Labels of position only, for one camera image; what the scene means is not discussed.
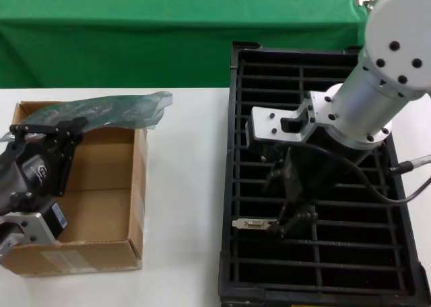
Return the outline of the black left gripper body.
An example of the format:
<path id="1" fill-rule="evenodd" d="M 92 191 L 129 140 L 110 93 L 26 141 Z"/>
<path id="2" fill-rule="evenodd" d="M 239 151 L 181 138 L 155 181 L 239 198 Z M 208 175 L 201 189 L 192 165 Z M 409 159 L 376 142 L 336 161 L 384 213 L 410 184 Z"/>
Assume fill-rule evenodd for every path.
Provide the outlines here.
<path id="1" fill-rule="evenodd" d="M 50 165 L 36 150 L 11 142 L 1 154 L 1 215 L 38 211 L 50 196 Z"/>

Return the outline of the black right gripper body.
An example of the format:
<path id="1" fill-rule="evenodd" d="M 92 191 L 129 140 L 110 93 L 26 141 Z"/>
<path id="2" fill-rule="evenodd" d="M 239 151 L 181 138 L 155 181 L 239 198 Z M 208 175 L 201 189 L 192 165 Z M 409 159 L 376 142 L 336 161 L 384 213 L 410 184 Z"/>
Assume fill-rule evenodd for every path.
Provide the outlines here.
<path id="1" fill-rule="evenodd" d="M 315 131 L 305 142 L 277 142 L 268 148 L 272 147 L 290 148 L 290 157 L 303 187 L 303 204 L 312 203 L 343 176 L 353 173 L 341 158 L 357 166 L 372 152 L 347 147 L 326 131 Z"/>

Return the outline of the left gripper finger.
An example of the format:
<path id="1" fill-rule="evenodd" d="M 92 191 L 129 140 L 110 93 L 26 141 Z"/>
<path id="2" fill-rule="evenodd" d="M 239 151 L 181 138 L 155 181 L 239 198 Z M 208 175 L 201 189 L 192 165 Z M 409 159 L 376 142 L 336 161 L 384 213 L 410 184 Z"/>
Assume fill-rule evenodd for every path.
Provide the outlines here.
<path id="1" fill-rule="evenodd" d="M 82 134 L 60 134 L 51 137 L 46 143 L 50 168 L 48 193 L 62 197 L 71 171 L 76 147 L 82 142 Z"/>
<path id="2" fill-rule="evenodd" d="M 88 124 L 87 118 L 81 116 L 68 121 L 60 121 L 56 125 L 17 124 L 9 127 L 9 132 L 17 142 L 25 142 L 29 139 L 43 135 L 48 138 L 72 137 L 79 135 Z"/>

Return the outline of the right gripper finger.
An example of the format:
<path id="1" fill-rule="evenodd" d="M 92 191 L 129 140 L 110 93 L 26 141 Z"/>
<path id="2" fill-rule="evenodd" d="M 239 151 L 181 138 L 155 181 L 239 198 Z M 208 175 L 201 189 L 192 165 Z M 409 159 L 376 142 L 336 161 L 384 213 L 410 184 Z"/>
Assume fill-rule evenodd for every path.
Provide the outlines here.
<path id="1" fill-rule="evenodd" d="M 269 223 L 267 232 L 277 236 L 302 235 L 317 217 L 313 204 L 284 204 L 277 219 Z"/>
<path id="2" fill-rule="evenodd" d="M 273 166 L 265 179 L 263 194 L 270 197 L 284 196 L 277 221 L 273 225 L 285 225 L 303 204 L 302 183 L 292 163 L 289 147 L 266 147 L 264 154 L 267 154 L 266 158 Z"/>

